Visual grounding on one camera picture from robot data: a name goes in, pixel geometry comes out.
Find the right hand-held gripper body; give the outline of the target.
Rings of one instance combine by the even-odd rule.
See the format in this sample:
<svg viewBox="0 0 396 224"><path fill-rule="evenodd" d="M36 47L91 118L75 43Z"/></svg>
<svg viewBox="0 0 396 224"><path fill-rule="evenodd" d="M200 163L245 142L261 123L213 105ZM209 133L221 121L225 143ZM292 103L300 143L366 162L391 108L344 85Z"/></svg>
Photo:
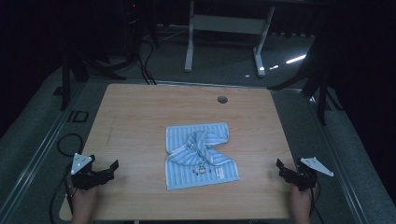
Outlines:
<svg viewBox="0 0 396 224"><path fill-rule="evenodd" d="M334 176L334 172L329 170L316 157L298 159L296 168L297 177L294 180L294 185L298 187L299 191L314 188L318 181L318 173Z"/></svg>

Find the person's right hand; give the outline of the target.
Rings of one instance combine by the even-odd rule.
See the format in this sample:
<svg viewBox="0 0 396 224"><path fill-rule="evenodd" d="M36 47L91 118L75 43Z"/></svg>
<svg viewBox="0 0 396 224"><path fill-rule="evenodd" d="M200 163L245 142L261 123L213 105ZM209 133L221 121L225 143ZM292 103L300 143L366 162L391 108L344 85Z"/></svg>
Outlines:
<svg viewBox="0 0 396 224"><path fill-rule="evenodd" d="M295 185L290 186L290 211L294 217L309 217L313 200L313 189L299 190Z"/></svg>

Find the person's left hand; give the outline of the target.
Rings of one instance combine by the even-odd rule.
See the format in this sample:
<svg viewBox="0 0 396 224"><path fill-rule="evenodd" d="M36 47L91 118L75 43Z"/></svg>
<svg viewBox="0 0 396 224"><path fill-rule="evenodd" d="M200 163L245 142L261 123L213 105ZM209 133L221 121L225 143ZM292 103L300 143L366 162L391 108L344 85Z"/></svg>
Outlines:
<svg viewBox="0 0 396 224"><path fill-rule="evenodd" d="M89 217L96 205L98 188L76 189L73 195L73 216Z"/></svg>

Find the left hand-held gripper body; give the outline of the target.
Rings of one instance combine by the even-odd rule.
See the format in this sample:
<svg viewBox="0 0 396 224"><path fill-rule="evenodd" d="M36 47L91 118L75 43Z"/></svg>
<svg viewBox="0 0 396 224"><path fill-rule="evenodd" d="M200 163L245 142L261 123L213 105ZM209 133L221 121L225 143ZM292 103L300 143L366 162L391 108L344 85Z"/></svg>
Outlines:
<svg viewBox="0 0 396 224"><path fill-rule="evenodd" d="M93 155L84 156L78 153L74 155L70 175L75 188L88 190L103 184L106 172L95 172L92 169L94 161Z"/></svg>

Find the white metal desk frame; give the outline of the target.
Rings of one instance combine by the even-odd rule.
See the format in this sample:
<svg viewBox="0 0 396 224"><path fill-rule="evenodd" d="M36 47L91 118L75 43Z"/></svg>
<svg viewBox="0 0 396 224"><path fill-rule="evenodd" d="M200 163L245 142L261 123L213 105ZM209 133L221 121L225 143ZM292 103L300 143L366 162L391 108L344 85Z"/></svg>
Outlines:
<svg viewBox="0 0 396 224"><path fill-rule="evenodd" d="M262 48L268 35L276 8L269 7L265 20L201 15L194 12L194 0L190 0L189 12L189 39L184 70L192 70L195 31L211 31L224 33L237 33L245 35L259 35L259 44L253 48L254 62L258 77L265 77L266 69L262 59Z"/></svg>

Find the black metal stand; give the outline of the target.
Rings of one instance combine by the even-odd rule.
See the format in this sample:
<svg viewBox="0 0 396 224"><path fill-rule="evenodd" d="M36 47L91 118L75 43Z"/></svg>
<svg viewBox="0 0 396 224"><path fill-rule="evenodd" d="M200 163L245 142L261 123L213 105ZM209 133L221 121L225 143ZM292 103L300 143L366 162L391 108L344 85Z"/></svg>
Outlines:
<svg viewBox="0 0 396 224"><path fill-rule="evenodd" d="M281 91L306 78L302 94L304 97L313 97L318 92L317 116L320 123L325 125L326 99L335 63L334 54L332 38L328 34L320 32L315 37L296 75L280 84L268 87L268 90Z"/></svg>
<svg viewBox="0 0 396 224"><path fill-rule="evenodd" d="M105 77L124 80L124 77L116 75L114 70L121 69L131 63L132 61L127 58L124 62L105 66L78 51L64 53L62 57L62 85L57 87L54 92L55 95L62 97L60 110L65 111L71 101L71 73L75 75L76 80L87 81L89 77L85 69L85 65L87 64Z"/></svg>

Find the dark computer tower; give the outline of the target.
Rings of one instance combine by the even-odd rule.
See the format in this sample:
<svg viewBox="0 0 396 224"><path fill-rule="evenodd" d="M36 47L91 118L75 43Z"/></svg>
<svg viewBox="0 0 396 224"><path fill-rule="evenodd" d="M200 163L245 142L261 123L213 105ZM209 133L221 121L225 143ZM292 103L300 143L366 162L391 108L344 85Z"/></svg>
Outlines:
<svg viewBox="0 0 396 224"><path fill-rule="evenodd" d="M128 62L132 62L140 47L141 19L137 0L122 0L122 16L125 32L122 54Z"/></svg>

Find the blue striped towel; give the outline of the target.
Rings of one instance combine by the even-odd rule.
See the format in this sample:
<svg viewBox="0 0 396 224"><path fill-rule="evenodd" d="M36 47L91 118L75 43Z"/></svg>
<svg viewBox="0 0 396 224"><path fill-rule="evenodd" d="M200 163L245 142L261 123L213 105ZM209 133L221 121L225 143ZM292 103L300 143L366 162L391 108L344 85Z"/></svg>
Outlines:
<svg viewBox="0 0 396 224"><path fill-rule="evenodd" d="M226 123L168 126L164 163L168 190L216 185L240 179L236 162L216 147L229 142Z"/></svg>

